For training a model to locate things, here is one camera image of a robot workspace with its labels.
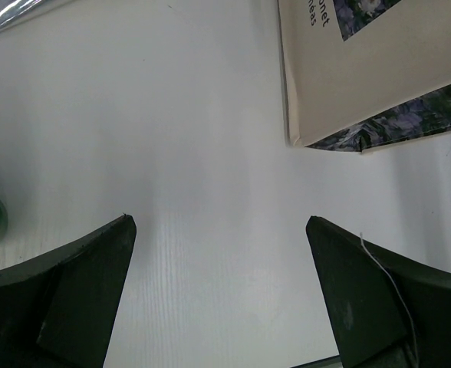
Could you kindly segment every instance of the white string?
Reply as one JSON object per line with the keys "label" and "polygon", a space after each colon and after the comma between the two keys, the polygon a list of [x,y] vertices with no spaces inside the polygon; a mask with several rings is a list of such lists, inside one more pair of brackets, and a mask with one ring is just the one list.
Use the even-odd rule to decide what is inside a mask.
{"label": "white string", "polygon": [[396,286],[396,282],[394,282],[394,279],[391,277],[390,273],[386,270],[386,268],[383,267],[383,265],[381,265],[379,263],[379,261],[368,251],[367,248],[365,248],[365,244],[364,244],[364,237],[362,235],[362,233],[360,233],[360,245],[362,246],[362,248],[365,250],[365,252],[367,253],[367,255],[372,259],[372,261],[374,261],[376,263],[377,266],[379,266],[379,268],[384,272],[384,274],[386,274],[386,276],[390,279],[391,284],[393,284],[394,286],[394,290],[396,290],[397,296],[400,298],[401,303],[404,306],[405,311],[408,314],[408,317],[410,319],[410,324],[411,324],[411,332],[413,335],[413,345],[414,345],[414,349],[415,349],[415,361],[416,361],[416,368],[419,368],[420,366],[420,358],[418,357],[418,345],[416,344],[416,330],[415,330],[415,323],[413,322],[413,318],[411,317],[411,313],[410,310],[408,309],[406,303],[404,302],[403,297],[401,296],[400,293],[400,289],[397,288]]}

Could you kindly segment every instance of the plastic bag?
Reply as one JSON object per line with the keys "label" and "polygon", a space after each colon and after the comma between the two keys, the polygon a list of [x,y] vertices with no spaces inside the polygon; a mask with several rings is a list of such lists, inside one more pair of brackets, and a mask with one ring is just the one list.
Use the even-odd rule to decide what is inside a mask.
{"label": "plastic bag", "polygon": [[0,0],[0,31],[72,0]]}

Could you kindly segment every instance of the floral painting image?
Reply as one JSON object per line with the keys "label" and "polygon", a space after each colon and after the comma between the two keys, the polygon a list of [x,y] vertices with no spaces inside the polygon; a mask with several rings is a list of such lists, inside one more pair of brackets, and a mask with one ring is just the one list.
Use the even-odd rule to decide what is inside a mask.
{"label": "floral painting image", "polygon": [[363,151],[451,130],[451,84],[343,129],[311,148]]}
{"label": "floral painting image", "polygon": [[401,0],[334,0],[341,36],[346,41]]}

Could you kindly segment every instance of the book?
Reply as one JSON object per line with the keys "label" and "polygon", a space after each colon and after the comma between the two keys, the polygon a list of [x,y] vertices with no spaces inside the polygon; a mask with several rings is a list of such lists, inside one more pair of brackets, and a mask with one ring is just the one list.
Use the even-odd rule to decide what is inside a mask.
{"label": "book", "polygon": [[362,151],[451,130],[451,0],[279,0],[288,140]]}

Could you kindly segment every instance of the white corrugated surface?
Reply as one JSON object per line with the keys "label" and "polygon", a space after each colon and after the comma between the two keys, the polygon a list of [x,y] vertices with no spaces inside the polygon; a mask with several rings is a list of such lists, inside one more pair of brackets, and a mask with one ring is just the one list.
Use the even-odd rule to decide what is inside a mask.
{"label": "white corrugated surface", "polygon": [[288,148],[276,21],[274,0],[83,0],[0,34],[0,268],[138,225],[106,367],[335,355],[310,215],[451,270],[451,134]]}

